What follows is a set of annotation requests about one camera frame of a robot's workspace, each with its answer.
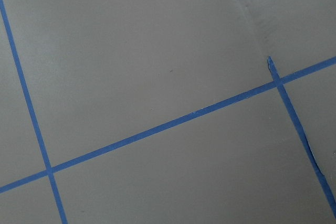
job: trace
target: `gray floor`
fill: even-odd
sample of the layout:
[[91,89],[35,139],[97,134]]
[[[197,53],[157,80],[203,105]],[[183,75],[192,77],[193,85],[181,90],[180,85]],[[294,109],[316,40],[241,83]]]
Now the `gray floor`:
[[[336,55],[335,0],[4,0],[51,166]],[[0,22],[0,191],[46,170]],[[285,85],[336,195],[336,66]],[[44,177],[1,223],[62,223]],[[276,89],[55,173],[68,223],[335,223]]]

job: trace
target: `gray tile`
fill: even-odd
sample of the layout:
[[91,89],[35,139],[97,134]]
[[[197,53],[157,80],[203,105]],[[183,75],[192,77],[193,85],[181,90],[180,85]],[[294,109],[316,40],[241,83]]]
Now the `gray tile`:
[[238,0],[5,0],[51,162],[271,80]]
[[265,58],[289,74],[336,55],[335,0],[241,0]]
[[44,170],[34,129],[0,21],[0,187]]
[[334,223],[276,90],[55,174],[69,223]]
[[0,222],[60,224],[48,178],[0,194]]
[[307,139],[336,195],[336,67],[332,66],[286,85]]

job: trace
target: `gray surface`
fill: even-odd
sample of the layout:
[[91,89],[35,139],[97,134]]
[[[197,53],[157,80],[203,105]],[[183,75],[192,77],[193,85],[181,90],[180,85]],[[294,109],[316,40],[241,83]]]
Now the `gray surface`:
[[45,167],[2,21],[0,49],[0,186],[3,186]]
[[7,191],[0,196],[1,224],[60,224],[47,178]]
[[276,90],[55,176],[69,223],[334,223]]
[[240,0],[264,57],[280,75],[336,56],[335,0]]
[[336,67],[286,85],[313,154],[336,195]]
[[237,0],[4,0],[53,165],[271,80]]

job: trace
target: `concrete floor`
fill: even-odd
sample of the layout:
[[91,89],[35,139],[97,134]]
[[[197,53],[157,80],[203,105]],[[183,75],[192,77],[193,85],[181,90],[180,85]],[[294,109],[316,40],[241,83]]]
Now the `concrete floor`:
[[336,0],[3,2],[0,223],[335,223]]

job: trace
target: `blue grid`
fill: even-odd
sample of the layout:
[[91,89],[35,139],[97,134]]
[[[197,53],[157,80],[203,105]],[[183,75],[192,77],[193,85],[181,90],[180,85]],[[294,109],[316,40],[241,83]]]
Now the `blue grid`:
[[25,77],[24,77],[24,73],[23,73],[23,70],[22,70],[22,67],[21,67],[21,64],[20,64],[19,56],[18,56],[18,53],[16,51],[14,37],[13,37],[12,31],[11,31],[11,28],[10,28],[10,25],[9,25],[9,20],[8,20],[8,17],[7,17],[7,14],[6,14],[6,10],[5,10],[3,0],[0,0],[0,11],[1,11],[2,19],[3,19],[4,25],[5,25],[5,29],[6,29],[8,41],[9,41],[9,44],[10,44],[10,47],[11,47],[11,51],[12,51],[12,54],[13,54],[13,58],[14,58],[14,61],[15,61],[15,66],[16,66],[16,69],[17,69],[17,73],[18,73],[20,83],[21,83],[21,86],[22,86],[22,90],[23,90],[23,93],[24,93],[24,97],[25,97],[25,100],[26,100],[26,103],[27,103],[30,118],[32,120],[34,131],[35,131],[37,141],[38,141],[38,144],[39,144],[39,147],[40,147],[40,151],[42,153],[43,160],[44,160],[45,167],[46,167],[46,170],[43,170],[39,173],[32,174],[28,177],[19,179],[15,182],[12,182],[12,183],[9,183],[5,186],[0,187],[0,194],[3,193],[3,192],[9,191],[11,189],[20,187],[24,184],[28,184],[30,182],[33,182],[35,180],[38,180],[40,178],[48,176],[51,188],[53,190],[52,192],[54,194],[54,198],[55,198],[55,201],[56,201],[56,204],[57,204],[57,208],[58,208],[58,211],[59,211],[59,215],[60,215],[62,224],[67,224],[68,221],[67,221],[67,218],[66,218],[66,214],[65,214],[62,202],[61,202],[60,194],[58,192],[58,188],[57,188],[57,184],[56,184],[56,181],[55,181],[54,173],[59,172],[61,170],[64,170],[66,168],[72,167],[74,165],[80,164],[82,162],[88,161],[88,160],[90,160],[94,157],[97,157],[97,156],[103,155],[105,153],[108,153],[110,151],[116,150],[117,148],[126,146],[126,145],[131,144],[133,142],[136,142],[138,140],[144,139],[148,136],[151,136],[151,135],[154,135],[156,133],[165,131],[165,130],[170,129],[172,127],[175,127],[177,125],[183,124],[185,122],[193,120],[193,119],[195,119],[197,117],[200,117],[202,115],[209,114],[209,113],[214,112],[216,110],[225,108],[225,107],[227,107],[231,104],[240,102],[240,101],[248,99],[250,97],[254,97],[255,95],[264,93],[268,90],[277,88],[278,91],[279,91],[279,94],[280,94],[280,96],[281,96],[281,98],[282,98],[282,100],[283,100],[283,102],[286,106],[286,109],[287,109],[287,111],[288,111],[288,113],[289,113],[289,115],[292,119],[292,122],[295,125],[297,133],[298,133],[298,135],[299,135],[299,137],[300,137],[300,139],[303,143],[303,146],[306,150],[306,153],[307,153],[307,155],[308,155],[308,157],[311,161],[311,164],[312,164],[312,166],[314,168],[314,171],[315,171],[315,173],[316,173],[316,175],[319,179],[319,182],[322,186],[322,189],[325,193],[325,196],[328,200],[328,203],[329,203],[329,205],[330,205],[330,207],[333,211],[333,214],[336,218],[336,202],[335,202],[334,196],[332,194],[332,191],[331,191],[324,175],[322,174],[321,170],[319,169],[319,167],[316,163],[316,160],[314,159],[314,156],[313,156],[312,151],[310,149],[310,146],[309,146],[308,140],[306,138],[305,132],[303,130],[303,127],[300,123],[300,120],[299,120],[295,110],[294,110],[293,105],[290,102],[290,99],[289,99],[289,97],[287,95],[287,92],[286,92],[286,89],[284,87],[284,84],[286,84],[288,82],[292,82],[296,79],[302,78],[304,76],[307,76],[309,74],[312,74],[314,72],[317,72],[319,70],[322,70],[324,68],[327,68],[329,66],[332,66],[332,65],[336,64],[336,57],[333,57],[333,58],[330,58],[328,60],[322,61],[318,64],[315,64],[313,66],[304,68],[300,71],[289,74],[289,75],[287,75],[285,77],[282,77],[282,78],[279,77],[277,69],[275,68],[275,65],[274,65],[272,59],[269,57],[268,58],[268,66],[269,66],[269,70],[270,70],[272,78],[273,78],[272,82],[263,84],[259,87],[256,87],[254,89],[248,90],[248,91],[243,92],[241,94],[235,95],[235,96],[233,96],[231,98],[228,98],[226,100],[223,100],[221,102],[212,104],[212,105],[210,105],[208,107],[205,107],[203,109],[194,111],[190,114],[184,115],[184,116],[182,116],[180,118],[177,118],[175,120],[171,120],[169,122],[166,122],[166,123],[161,124],[159,126],[153,127],[153,128],[151,128],[149,130],[146,130],[144,132],[141,132],[141,133],[138,133],[136,135],[127,137],[127,138],[125,138],[123,140],[120,140],[116,143],[107,145],[103,148],[100,148],[100,149],[95,150],[93,152],[90,152],[90,153],[87,153],[85,155],[76,157],[74,159],[71,159],[71,160],[66,161],[62,164],[59,164],[59,165],[56,165],[56,166],[52,167],[51,164],[50,164],[50,160],[49,160],[49,157],[48,157],[48,154],[47,154],[47,150],[45,148],[44,140],[43,140],[43,137],[42,137],[39,125],[38,125],[38,121],[37,121],[36,114],[35,114],[35,111],[34,111],[33,103],[31,101],[31,98],[30,98],[30,95],[29,95],[27,83],[25,81]]

